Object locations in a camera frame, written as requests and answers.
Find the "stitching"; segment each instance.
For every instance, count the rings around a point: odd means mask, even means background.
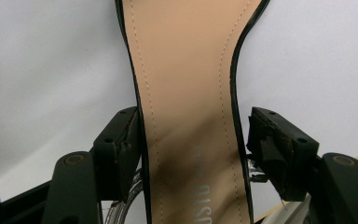
[[[152,117],[152,122],[153,122],[153,131],[154,131],[154,136],[155,136],[155,146],[156,146],[156,154],[157,154],[158,173],[159,173],[160,165],[159,165],[159,153],[158,153],[158,139],[157,139],[156,120],[155,120],[155,117],[154,117],[154,110],[153,110],[152,98],[151,98],[151,93],[150,93],[150,88],[149,88],[149,81],[147,79],[147,74],[146,74],[146,71],[145,71],[145,65],[144,65],[141,50],[140,50],[140,47],[139,47],[138,35],[136,34],[135,18],[134,18],[132,0],[131,0],[131,20],[132,20],[132,29],[133,29],[133,32],[135,34],[136,48],[137,48],[137,51],[138,51],[138,56],[139,56],[139,59],[141,61],[141,66],[142,66],[142,70],[143,70],[144,77],[145,77],[145,84],[146,84],[146,89],[147,89],[147,97],[148,97],[148,101],[149,101],[149,107],[150,107],[150,112],[151,112],[151,117]],[[161,186],[160,181],[159,181],[158,186],[159,186],[159,195],[158,195],[158,197],[159,197],[159,216],[160,216],[160,223],[163,223],[162,186]]]
[[[234,33],[235,29],[237,28],[238,22],[240,21],[241,17],[243,16],[243,14],[245,13],[246,9],[248,8],[249,4],[251,3],[251,0],[249,0],[249,2],[245,5],[245,7],[243,8],[240,16],[237,18],[237,21],[235,22],[233,28],[231,29],[231,32],[228,35],[228,38],[226,40],[225,46],[223,47],[223,51],[222,51],[222,55],[220,56],[220,64],[219,64],[219,90],[220,90],[220,103],[222,105],[222,118],[223,118],[223,126],[225,128],[225,133],[226,133],[226,141],[227,141],[227,147],[228,150],[231,151],[231,145],[229,143],[228,140],[228,131],[227,131],[227,125],[226,125],[226,117],[225,117],[225,111],[224,111],[224,102],[223,102],[223,93],[222,93],[222,82],[221,82],[221,77],[222,77],[222,64],[223,64],[223,57],[226,53],[226,48],[227,48],[227,44],[230,40],[230,38],[232,37],[232,34]],[[240,216],[240,223],[242,223],[242,216],[241,216],[241,207],[240,207],[240,198],[238,196],[238,187],[237,187],[237,177],[235,176],[235,172],[234,172],[234,160],[231,158],[231,170],[232,170],[232,174],[234,177],[234,188],[235,188],[235,194],[237,197],[237,206],[238,206],[238,214]]]

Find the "white backdrop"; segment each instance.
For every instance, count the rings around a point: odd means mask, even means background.
[[[271,1],[243,44],[237,80],[245,139],[255,105],[319,141],[320,154],[357,156],[358,1]],[[89,150],[132,105],[113,0],[0,0],[2,201],[49,180],[58,158]],[[271,186],[253,191],[257,216],[280,203]],[[137,203],[129,223],[144,213]]]

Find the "beige strip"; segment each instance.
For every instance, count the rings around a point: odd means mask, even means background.
[[[124,0],[155,223],[249,223],[230,66],[260,0]]]

